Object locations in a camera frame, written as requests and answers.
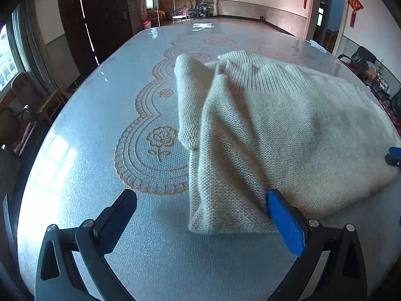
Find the cream knitted sweater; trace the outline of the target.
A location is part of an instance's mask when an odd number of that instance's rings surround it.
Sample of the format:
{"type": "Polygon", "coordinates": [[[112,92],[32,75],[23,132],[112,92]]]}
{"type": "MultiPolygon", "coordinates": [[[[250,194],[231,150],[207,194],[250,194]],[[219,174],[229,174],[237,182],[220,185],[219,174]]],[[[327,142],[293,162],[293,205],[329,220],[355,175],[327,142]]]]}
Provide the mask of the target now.
{"type": "Polygon", "coordinates": [[[400,136],[356,85],[296,64],[234,51],[175,63],[179,134],[189,153],[189,228],[269,233],[266,193],[321,217],[391,183],[400,136]]]}

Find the black office chair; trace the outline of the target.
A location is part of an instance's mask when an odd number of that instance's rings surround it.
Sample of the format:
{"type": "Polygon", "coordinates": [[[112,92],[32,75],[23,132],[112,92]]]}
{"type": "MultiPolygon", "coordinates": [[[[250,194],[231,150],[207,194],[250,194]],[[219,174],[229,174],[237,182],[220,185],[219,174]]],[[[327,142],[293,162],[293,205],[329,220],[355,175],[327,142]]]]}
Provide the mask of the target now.
{"type": "Polygon", "coordinates": [[[340,54],[337,58],[354,73],[367,71],[368,62],[372,64],[376,62],[376,56],[363,46],[357,48],[351,56],[340,54]]]}

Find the blue floral lace tablecloth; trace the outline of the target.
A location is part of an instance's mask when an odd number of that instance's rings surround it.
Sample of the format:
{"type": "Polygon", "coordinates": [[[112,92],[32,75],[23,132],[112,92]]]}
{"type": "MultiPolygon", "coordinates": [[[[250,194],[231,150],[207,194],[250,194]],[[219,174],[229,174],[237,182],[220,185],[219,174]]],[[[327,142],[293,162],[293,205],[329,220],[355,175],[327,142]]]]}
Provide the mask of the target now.
{"type": "Polygon", "coordinates": [[[107,261],[137,300],[265,300],[295,257],[279,235],[197,235],[187,228],[187,151],[177,140],[176,57],[246,50],[361,84],[331,54],[239,25],[142,31],[70,98],[41,145],[22,198],[18,263],[33,291],[49,225],[96,218],[125,188],[138,207],[107,261]]]}

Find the red Chinese knot right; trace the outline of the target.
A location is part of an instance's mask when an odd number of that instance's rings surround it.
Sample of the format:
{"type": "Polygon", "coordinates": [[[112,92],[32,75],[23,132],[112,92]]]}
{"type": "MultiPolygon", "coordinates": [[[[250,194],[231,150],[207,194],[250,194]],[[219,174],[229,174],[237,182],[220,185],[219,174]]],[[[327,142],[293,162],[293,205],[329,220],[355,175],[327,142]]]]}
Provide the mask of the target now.
{"type": "Polygon", "coordinates": [[[348,0],[347,3],[349,5],[349,7],[351,8],[351,19],[350,19],[349,26],[351,28],[354,28],[357,12],[364,9],[364,7],[361,4],[360,0],[348,0]]]}

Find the metal frame chair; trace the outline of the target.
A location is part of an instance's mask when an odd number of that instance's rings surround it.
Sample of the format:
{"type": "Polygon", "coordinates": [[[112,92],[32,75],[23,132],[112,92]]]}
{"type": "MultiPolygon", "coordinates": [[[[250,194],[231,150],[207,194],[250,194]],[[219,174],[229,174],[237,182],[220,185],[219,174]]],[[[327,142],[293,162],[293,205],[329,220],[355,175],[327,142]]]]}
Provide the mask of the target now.
{"type": "Polygon", "coordinates": [[[182,6],[181,8],[178,8],[174,11],[171,12],[171,18],[172,18],[172,22],[173,25],[175,25],[175,23],[177,21],[180,21],[181,23],[185,23],[187,24],[188,22],[191,22],[192,19],[190,17],[190,8],[182,6]]]}

